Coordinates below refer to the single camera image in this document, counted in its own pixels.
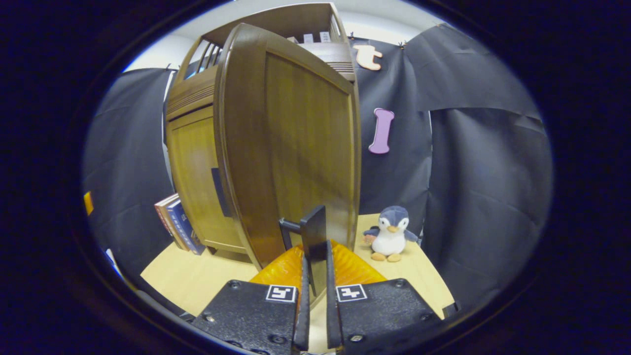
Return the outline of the black backdrop cloth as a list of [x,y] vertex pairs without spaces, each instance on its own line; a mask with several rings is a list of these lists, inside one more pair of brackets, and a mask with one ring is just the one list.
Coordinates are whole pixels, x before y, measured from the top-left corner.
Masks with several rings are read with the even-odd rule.
[[[455,301],[473,309],[520,272],[552,197],[552,149],[518,77],[482,43],[443,23],[403,48],[367,38],[378,71],[356,65],[361,112],[360,213],[404,206],[410,229]],[[174,313],[198,313],[218,262],[174,263],[155,281],[142,272],[173,239],[154,204],[174,193],[162,123],[173,70],[120,74],[96,109],[81,167],[89,217],[103,250],[141,290]]]

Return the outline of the blue book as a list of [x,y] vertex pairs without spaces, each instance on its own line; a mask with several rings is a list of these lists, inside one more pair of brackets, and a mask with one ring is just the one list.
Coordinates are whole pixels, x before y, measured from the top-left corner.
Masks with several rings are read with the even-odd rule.
[[192,228],[189,218],[183,209],[182,200],[176,197],[166,206],[167,212],[175,225],[175,229],[189,250],[195,255],[201,255],[206,247],[201,244]]

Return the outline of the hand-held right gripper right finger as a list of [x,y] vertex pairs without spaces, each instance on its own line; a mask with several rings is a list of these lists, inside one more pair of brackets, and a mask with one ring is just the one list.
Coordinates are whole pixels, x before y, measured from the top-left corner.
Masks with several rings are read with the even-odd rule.
[[339,355],[392,355],[423,342],[459,312],[451,302],[435,312],[404,278],[338,285],[334,267],[345,247],[326,244],[326,339]]

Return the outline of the penguin plush toy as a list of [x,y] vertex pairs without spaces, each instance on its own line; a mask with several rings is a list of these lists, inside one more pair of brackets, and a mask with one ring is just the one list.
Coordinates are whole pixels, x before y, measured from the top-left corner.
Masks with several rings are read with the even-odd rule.
[[397,262],[401,260],[408,241],[421,246],[422,236],[408,230],[409,224],[409,212],[404,207],[392,205],[383,209],[377,225],[363,232],[363,240],[372,250],[370,258],[375,261]]

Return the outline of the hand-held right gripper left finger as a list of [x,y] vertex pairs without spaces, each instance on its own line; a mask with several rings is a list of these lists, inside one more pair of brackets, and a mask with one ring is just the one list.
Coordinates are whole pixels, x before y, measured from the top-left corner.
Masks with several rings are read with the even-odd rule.
[[302,245],[284,252],[248,282],[228,281],[192,325],[257,354],[306,351],[310,296]]

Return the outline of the wooden double-door shoe cabinet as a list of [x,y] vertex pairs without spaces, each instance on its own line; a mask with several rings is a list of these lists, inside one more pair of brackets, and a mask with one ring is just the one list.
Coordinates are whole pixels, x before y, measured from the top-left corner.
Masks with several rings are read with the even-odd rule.
[[358,83],[331,2],[274,7],[202,34],[165,110],[172,179],[201,244],[258,269],[290,248],[281,222],[325,208],[353,248],[360,209]]

